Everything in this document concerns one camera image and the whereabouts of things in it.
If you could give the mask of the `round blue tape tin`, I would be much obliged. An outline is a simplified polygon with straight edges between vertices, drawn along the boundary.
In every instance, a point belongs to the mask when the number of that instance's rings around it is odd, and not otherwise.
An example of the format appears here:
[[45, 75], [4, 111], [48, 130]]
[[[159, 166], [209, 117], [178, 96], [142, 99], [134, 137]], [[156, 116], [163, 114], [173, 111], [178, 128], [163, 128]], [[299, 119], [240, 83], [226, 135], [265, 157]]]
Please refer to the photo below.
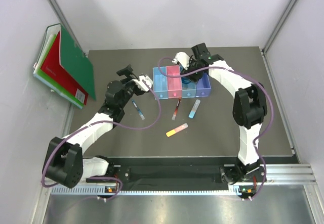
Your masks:
[[189, 78], [186, 78], [186, 77], [182, 77], [182, 83], [183, 84], [190, 84], [190, 83], [194, 83], [194, 81], [192, 81], [191, 79]]

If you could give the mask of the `pink drawer bin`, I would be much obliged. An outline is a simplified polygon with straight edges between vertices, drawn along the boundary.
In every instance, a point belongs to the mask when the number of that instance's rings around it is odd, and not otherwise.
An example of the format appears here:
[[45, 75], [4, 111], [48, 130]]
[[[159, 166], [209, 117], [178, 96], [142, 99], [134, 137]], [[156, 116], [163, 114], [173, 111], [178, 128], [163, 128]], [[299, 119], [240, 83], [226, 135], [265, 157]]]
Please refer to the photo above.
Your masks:
[[179, 66], [167, 66], [167, 79], [168, 79], [168, 97], [169, 98], [180, 98], [182, 97], [182, 81], [181, 77], [170, 77], [179, 76]]

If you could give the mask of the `light blue drawer bin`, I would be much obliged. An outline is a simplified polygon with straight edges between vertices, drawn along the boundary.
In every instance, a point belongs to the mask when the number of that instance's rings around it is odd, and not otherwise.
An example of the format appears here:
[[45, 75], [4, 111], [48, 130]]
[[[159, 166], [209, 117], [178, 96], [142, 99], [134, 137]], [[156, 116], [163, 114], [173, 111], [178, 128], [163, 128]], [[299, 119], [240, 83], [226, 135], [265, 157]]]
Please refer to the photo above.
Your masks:
[[167, 73], [166, 67], [160, 68], [162, 73], [160, 72], [158, 67], [153, 68], [153, 90], [158, 98], [168, 99], [168, 78], [165, 76]]

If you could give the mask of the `blue pen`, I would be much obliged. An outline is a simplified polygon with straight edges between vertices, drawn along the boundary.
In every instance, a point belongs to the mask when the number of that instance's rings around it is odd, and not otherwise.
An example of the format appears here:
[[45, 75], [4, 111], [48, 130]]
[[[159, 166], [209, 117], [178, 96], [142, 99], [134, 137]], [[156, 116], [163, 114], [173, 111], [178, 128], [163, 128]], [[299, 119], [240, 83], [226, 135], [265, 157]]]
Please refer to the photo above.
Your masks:
[[134, 100], [132, 100], [132, 104], [134, 105], [135, 109], [137, 110], [139, 116], [141, 117], [142, 120], [145, 119], [142, 111], [140, 110], [140, 108], [138, 107], [138, 105], [136, 104], [136, 102]]

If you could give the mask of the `blue white highlighter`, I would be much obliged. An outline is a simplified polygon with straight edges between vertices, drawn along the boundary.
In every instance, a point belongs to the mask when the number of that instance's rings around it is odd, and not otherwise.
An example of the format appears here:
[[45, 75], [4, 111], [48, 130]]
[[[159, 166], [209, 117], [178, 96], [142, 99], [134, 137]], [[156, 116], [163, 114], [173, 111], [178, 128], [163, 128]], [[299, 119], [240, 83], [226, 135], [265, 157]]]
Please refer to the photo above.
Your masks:
[[193, 105], [193, 107], [192, 107], [192, 109], [191, 109], [189, 115], [188, 115], [188, 117], [189, 117], [190, 119], [193, 119], [193, 118], [194, 118], [194, 116], [195, 116], [195, 114], [196, 114], [196, 112], [197, 112], [197, 109], [198, 109], [199, 105], [200, 105], [200, 100], [197, 99], [197, 100], [195, 101], [195, 103], [194, 103], [194, 105]]

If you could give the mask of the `red pen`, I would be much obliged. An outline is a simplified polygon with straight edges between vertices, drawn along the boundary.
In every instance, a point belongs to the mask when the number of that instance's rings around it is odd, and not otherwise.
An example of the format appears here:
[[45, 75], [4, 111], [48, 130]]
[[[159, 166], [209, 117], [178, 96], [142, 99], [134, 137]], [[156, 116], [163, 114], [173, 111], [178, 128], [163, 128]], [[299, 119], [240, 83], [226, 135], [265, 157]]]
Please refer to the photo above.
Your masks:
[[177, 104], [176, 104], [176, 108], [175, 108], [175, 111], [173, 113], [173, 116], [172, 116], [172, 120], [175, 120], [176, 119], [176, 116], [177, 116], [177, 113], [178, 113], [178, 110], [179, 110], [179, 105], [181, 103], [181, 100], [182, 98], [180, 97], [177, 101]]

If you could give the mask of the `orange pink highlighter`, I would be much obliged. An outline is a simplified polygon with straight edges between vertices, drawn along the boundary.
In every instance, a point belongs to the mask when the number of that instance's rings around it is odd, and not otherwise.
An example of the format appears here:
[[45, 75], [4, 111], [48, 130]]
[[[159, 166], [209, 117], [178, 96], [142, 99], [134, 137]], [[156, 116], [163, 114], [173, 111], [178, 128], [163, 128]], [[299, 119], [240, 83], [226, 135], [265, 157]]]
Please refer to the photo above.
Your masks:
[[168, 131], [168, 132], [166, 133], [166, 136], [167, 136], [167, 137], [171, 137], [171, 136], [175, 135], [176, 133], [178, 133], [178, 132], [180, 132], [180, 131], [182, 131], [182, 130], [185, 130], [185, 129], [187, 129], [187, 128], [188, 128], [188, 124], [187, 124], [187, 123], [184, 123], [184, 124], [182, 124], [182, 125], [180, 125], [180, 126], [174, 128], [174, 129]]

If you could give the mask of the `purple drawer bin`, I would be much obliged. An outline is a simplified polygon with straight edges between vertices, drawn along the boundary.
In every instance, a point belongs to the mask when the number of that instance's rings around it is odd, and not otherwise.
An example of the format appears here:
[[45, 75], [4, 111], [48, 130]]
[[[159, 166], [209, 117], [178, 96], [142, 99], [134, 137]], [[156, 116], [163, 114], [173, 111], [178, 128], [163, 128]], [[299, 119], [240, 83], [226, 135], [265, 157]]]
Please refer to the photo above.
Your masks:
[[196, 84], [196, 97], [208, 97], [211, 93], [211, 84], [208, 75], [205, 73]]

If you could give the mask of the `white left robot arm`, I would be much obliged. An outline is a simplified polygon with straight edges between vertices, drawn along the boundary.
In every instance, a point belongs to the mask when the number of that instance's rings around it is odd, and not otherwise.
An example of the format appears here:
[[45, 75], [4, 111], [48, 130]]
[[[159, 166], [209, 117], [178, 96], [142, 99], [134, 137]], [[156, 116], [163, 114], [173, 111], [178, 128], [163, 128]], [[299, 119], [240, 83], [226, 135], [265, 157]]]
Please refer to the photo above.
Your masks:
[[80, 181], [98, 176], [104, 182], [114, 178], [115, 170], [103, 157], [84, 158], [84, 152], [101, 136], [120, 125], [125, 115], [124, 107], [133, 95], [143, 95], [152, 87], [148, 75], [135, 75], [127, 67], [117, 72], [121, 80], [108, 83], [104, 103], [87, 123], [73, 133], [50, 140], [43, 169], [41, 184], [48, 188], [45, 179], [53, 181], [52, 186], [61, 184], [74, 188]]

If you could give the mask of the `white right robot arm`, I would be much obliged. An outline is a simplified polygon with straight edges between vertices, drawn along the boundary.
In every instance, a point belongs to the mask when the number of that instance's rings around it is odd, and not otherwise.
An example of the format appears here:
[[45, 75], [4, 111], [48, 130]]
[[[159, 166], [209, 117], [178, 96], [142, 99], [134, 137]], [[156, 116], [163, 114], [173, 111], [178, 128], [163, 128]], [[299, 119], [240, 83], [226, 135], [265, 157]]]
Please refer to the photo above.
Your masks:
[[249, 181], [260, 167], [257, 137], [267, 114], [265, 94], [256, 84], [235, 74], [221, 56], [211, 55], [205, 43], [192, 47], [192, 52], [192, 56], [185, 52], [175, 55], [173, 62], [182, 66], [181, 74], [191, 82], [207, 74], [233, 97], [232, 115], [239, 126], [240, 146], [234, 168], [224, 170], [222, 176], [229, 184]]

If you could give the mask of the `green folder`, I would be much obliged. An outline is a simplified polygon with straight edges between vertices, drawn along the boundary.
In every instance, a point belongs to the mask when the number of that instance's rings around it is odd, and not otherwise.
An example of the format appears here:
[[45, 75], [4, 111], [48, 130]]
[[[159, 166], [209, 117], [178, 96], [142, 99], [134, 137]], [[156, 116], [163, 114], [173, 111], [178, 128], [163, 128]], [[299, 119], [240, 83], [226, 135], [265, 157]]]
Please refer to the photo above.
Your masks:
[[60, 65], [96, 100], [94, 68], [65, 27], [60, 24]]

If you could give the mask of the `red folder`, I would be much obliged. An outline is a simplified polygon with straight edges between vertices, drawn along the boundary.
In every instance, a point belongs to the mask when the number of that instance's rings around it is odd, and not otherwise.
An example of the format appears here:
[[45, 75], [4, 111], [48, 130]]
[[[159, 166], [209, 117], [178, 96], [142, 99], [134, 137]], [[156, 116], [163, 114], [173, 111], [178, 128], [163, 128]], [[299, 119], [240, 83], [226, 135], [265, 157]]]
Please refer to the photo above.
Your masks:
[[49, 39], [45, 59], [40, 66], [40, 71], [58, 89], [62, 97], [65, 97], [78, 108], [82, 109], [88, 99], [88, 93], [78, 82], [60, 65], [61, 32], [52, 34]]

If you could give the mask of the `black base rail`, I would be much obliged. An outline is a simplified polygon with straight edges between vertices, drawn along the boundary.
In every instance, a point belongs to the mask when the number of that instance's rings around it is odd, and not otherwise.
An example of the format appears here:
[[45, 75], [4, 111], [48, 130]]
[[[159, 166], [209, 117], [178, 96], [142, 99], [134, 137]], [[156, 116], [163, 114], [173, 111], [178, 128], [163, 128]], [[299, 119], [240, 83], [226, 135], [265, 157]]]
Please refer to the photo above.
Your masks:
[[[236, 157], [112, 157], [104, 176], [94, 176], [88, 183], [104, 183], [116, 177], [126, 190], [200, 191], [225, 190], [229, 184], [222, 176], [234, 168]], [[265, 172], [262, 163], [258, 170], [239, 183], [251, 188], [262, 182]]]

